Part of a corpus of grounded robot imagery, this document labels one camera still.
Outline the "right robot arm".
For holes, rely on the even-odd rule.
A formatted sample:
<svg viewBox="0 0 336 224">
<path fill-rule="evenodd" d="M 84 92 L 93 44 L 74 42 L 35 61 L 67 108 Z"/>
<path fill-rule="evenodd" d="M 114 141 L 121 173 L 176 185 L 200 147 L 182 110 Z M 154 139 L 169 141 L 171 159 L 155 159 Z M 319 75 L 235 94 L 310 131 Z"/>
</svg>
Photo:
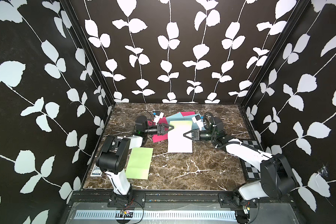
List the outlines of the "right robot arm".
<svg viewBox="0 0 336 224">
<path fill-rule="evenodd" d="M 222 150 L 244 161 L 251 182 L 234 190 L 231 199 L 244 204 L 253 199 L 269 197 L 281 199 L 298 185 L 287 158 L 257 149 L 227 134 L 220 118 L 207 113 L 192 118 L 196 129 L 183 134 L 192 141 L 208 141 L 215 149 Z"/>
</svg>

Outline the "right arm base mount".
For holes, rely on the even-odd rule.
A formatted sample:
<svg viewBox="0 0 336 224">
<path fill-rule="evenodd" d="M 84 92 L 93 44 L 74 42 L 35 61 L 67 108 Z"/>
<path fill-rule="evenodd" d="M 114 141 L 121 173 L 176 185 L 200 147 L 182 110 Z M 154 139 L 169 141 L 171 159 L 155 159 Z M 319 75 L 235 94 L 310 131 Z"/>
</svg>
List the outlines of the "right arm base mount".
<svg viewBox="0 0 336 224">
<path fill-rule="evenodd" d="M 244 200 L 237 192 L 225 191 L 218 193 L 218 202 L 221 208 L 243 209 L 243 208 L 258 208 L 256 202 L 252 200 Z"/>
</svg>

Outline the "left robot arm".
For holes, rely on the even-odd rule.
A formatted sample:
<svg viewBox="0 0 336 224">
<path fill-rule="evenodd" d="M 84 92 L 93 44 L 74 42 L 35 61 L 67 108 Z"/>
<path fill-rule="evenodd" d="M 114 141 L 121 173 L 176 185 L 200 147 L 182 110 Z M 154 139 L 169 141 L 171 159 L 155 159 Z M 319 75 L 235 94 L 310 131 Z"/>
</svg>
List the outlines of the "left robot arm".
<svg viewBox="0 0 336 224">
<path fill-rule="evenodd" d="M 124 171 L 130 149 L 144 146 L 149 135 L 165 135 L 174 127 L 166 123 L 160 123 L 164 113 L 155 112 L 152 125 L 148 124 L 148 118 L 138 116 L 129 137 L 108 135 L 100 150 L 96 166 L 102 173 L 109 176 L 113 185 L 114 195 L 123 199 L 132 199 L 132 187 Z"/>
</svg>

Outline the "green paper sheet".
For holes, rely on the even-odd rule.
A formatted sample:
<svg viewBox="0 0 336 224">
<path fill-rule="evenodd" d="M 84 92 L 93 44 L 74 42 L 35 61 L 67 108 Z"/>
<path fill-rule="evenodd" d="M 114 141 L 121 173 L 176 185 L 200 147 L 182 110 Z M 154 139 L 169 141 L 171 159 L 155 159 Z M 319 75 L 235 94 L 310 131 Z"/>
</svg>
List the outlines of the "green paper sheet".
<svg viewBox="0 0 336 224">
<path fill-rule="evenodd" d="M 169 124 L 174 127 L 168 132 L 168 153 L 192 153 L 192 140 L 184 137 L 184 133 L 192 130 L 192 121 L 173 120 Z"/>
<path fill-rule="evenodd" d="M 147 180 L 151 165 L 153 148 L 133 148 L 126 168 L 126 176 L 129 179 Z"/>
</svg>

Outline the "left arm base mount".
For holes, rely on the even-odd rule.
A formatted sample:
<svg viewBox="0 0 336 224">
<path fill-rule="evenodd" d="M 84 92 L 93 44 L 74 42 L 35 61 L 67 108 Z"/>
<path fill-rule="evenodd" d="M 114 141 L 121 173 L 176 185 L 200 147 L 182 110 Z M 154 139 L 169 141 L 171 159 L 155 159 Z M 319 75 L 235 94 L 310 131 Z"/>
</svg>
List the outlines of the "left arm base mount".
<svg viewBox="0 0 336 224">
<path fill-rule="evenodd" d="M 145 206 L 146 194 L 142 192 L 132 191 L 128 195 L 122 196 L 111 193 L 107 203 L 108 208 L 117 209 L 133 209 Z"/>
</svg>

